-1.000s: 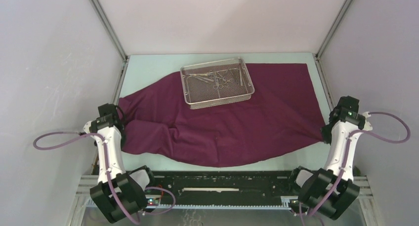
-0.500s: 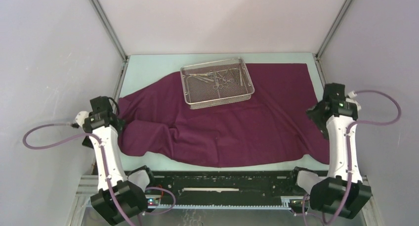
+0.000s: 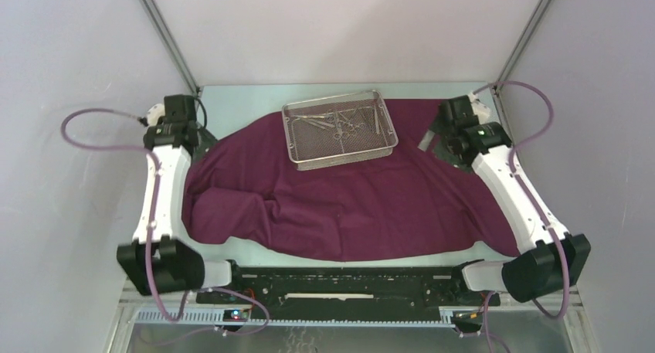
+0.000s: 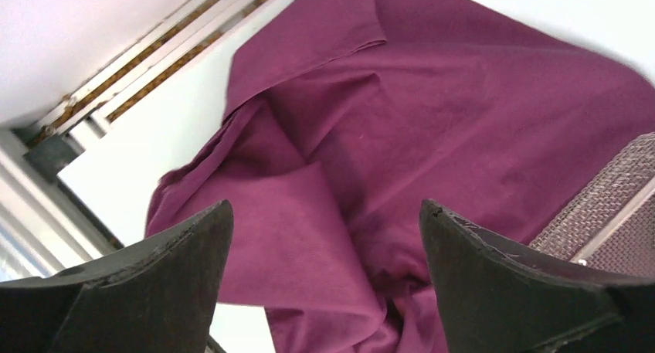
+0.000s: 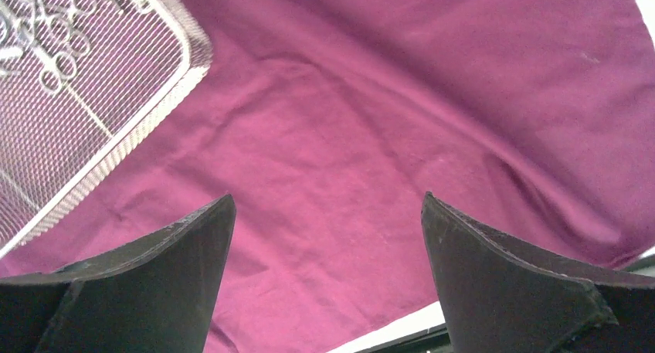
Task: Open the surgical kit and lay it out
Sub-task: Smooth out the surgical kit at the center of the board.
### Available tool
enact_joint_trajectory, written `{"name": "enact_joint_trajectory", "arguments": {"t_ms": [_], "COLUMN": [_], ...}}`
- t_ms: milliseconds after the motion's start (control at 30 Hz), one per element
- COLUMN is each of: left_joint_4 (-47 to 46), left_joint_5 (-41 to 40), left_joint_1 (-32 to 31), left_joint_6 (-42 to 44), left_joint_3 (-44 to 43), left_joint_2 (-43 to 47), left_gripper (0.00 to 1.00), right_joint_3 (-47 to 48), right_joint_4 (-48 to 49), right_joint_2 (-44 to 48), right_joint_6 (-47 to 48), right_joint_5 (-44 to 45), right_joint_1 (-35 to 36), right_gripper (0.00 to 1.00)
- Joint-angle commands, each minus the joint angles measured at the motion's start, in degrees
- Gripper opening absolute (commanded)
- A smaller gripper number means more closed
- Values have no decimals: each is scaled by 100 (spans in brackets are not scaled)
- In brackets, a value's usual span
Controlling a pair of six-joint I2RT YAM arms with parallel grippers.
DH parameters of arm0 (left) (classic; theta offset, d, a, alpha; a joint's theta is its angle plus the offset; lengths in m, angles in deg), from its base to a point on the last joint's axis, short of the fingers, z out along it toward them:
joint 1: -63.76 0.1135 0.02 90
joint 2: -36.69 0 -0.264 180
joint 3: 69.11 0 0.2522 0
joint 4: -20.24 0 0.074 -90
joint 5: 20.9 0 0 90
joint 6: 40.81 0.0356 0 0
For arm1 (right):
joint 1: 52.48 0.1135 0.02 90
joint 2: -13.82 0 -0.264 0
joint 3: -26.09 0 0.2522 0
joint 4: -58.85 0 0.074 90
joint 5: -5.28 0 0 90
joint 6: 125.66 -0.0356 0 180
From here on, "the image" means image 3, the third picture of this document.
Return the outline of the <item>magenta surgical wrap cloth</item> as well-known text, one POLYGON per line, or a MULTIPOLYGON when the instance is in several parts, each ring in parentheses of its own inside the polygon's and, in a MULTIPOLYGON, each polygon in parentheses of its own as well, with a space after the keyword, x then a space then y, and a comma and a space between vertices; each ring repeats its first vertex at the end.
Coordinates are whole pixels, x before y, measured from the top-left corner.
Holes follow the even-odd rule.
POLYGON ((182 221, 200 243, 249 239, 292 256, 387 260, 484 242, 519 254, 504 214, 479 177, 418 147, 437 100, 388 100, 399 143, 384 158, 299 171, 280 113, 224 137, 189 169, 182 221))

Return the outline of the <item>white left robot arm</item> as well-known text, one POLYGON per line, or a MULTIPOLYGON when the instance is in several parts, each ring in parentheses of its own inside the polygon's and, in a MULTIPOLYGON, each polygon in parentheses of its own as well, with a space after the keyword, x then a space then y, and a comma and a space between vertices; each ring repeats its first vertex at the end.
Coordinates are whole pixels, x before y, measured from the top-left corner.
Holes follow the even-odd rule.
POLYGON ((151 274, 160 294, 214 287, 224 303, 238 302, 244 283, 232 275, 232 262, 204 258, 182 221, 188 170, 216 141, 197 121, 195 97, 166 96, 147 112, 144 122, 144 202, 132 240, 117 248, 117 262, 143 296, 151 295, 151 274))

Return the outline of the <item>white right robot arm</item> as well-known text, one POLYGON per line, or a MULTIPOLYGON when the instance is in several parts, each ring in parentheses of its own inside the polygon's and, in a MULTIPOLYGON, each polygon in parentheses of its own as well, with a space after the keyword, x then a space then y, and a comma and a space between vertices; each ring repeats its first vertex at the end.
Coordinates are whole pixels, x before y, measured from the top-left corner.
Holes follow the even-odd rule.
POLYGON ((577 284, 591 245, 572 235, 547 207, 523 172, 514 144, 473 94, 443 100, 419 148, 441 161, 479 177, 504 214, 519 255, 509 261, 479 260, 461 265, 461 277, 449 293, 460 305, 471 304, 481 291, 510 294, 524 303, 577 284))

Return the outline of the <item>metal mesh instrument tray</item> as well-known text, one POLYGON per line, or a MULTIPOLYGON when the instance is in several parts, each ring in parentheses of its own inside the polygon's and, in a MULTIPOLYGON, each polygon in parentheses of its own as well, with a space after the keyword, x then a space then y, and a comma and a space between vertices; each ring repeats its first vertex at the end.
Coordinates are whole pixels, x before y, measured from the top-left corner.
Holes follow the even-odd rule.
POLYGON ((281 113, 288 155, 299 171, 384 158, 399 143, 377 90, 289 103, 281 113))

